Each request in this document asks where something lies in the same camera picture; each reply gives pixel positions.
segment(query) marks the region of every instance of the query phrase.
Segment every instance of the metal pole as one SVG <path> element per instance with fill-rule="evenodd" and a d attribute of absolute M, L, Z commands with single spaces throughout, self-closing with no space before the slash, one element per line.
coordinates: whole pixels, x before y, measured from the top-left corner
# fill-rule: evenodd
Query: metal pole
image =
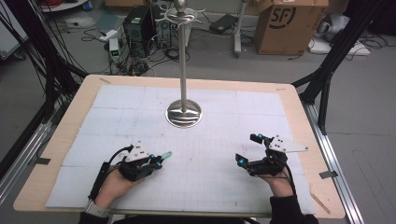
<path fill-rule="evenodd" d="M 181 112 L 186 112 L 186 32 L 185 24 L 181 23 L 178 26 L 178 59 L 180 63 L 181 78 L 180 78 L 180 88 L 181 88 Z"/>

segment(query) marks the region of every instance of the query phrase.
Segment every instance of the power strip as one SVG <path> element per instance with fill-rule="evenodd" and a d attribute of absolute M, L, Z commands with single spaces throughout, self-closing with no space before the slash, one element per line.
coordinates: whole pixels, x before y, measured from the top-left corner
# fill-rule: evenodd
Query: power strip
<path fill-rule="evenodd" d="M 117 33 L 117 31 L 111 30 L 111 31 L 107 32 L 106 35 L 99 37 L 99 39 L 101 39 L 103 41 L 107 41 L 109 38 L 111 38 L 111 36 L 115 35 L 116 33 Z"/>

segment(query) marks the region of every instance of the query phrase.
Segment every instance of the metal stand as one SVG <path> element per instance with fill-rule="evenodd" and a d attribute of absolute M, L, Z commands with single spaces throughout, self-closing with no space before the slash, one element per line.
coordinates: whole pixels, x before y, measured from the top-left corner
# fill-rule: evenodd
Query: metal stand
<path fill-rule="evenodd" d="M 236 26 L 235 35 L 233 38 L 233 49 L 237 58 L 242 52 L 241 48 L 241 26 L 242 26 L 242 19 L 245 15 L 245 8 L 247 6 L 248 0 L 242 0 L 241 10 L 239 11 L 239 18 L 238 18 L 238 25 Z"/>
<path fill-rule="evenodd" d="M 326 134 L 326 111 L 332 75 L 385 2 L 385 0 L 361 0 L 361 7 L 350 18 L 346 29 L 335 40 L 334 46 L 317 71 L 291 83 L 297 88 L 309 82 L 308 87 L 300 94 L 301 100 L 308 105 L 313 105 L 321 92 L 318 126 L 323 134 Z"/>
<path fill-rule="evenodd" d="M 178 128 L 190 128 L 196 125 L 203 115 L 201 107 L 194 101 L 187 100 L 186 94 L 186 24 L 198 21 L 197 11 L 187 8 L 186 5 L 185 0 L 175 0 L 175 8 L 167 10 L 163 17 L 163 20 L 176 23 L 178 27 L 181 100 L 170 104 L 165 111 L 169 123 Z"/>

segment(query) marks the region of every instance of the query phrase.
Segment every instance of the white paper sheet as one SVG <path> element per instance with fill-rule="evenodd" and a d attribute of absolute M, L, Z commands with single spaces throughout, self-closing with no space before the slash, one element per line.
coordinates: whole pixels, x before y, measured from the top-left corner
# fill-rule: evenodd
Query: white paper sheet
<path fill-rule="evenodd" d="M 236 165 L 235 153 L 250 161 L 265 156 L 251 133 L 290 138 L 280 98 L 274 93 L 188 90 L 204 115 L 179 129 L 165 119 L 179 89 L 103 86 L 64 159 L 47 207 L 81 208 L 103 161 L 140 141 L 150 153 L 172 151 L 163 168 L 119 199 L 117 209 L 270 213 L 268 185 Z M 300 206 L 314 214 L 298 155 L 288 154 Z"/>

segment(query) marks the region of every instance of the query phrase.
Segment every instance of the hand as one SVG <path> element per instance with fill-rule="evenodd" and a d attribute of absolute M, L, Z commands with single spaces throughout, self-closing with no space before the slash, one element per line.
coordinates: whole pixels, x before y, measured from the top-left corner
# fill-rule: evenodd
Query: hand
<path fill-rule="evenodd" d="M 135 182 L 125 179 L 118 169 L 115 169 L 108 174 L 105 182 L 103 183 L 99 195 L 95 199 L 96 206 L 101 208 L 109 208 L 111 204 L 128 192 L 129 189 L 140 184 L 145 179 L 139 179 Z"/>
<path fill-rule="evenodd" d="M 259 177 L 268 183 L 271 191 L 274 193 L 274 197 L 283 198 L 293 195 L 293 190 L 285 174 L 289 177 L 289 172 L 286 167 L 283 168 L 283 172 L 280 172 L 275 176 L 259 175 Z"/>

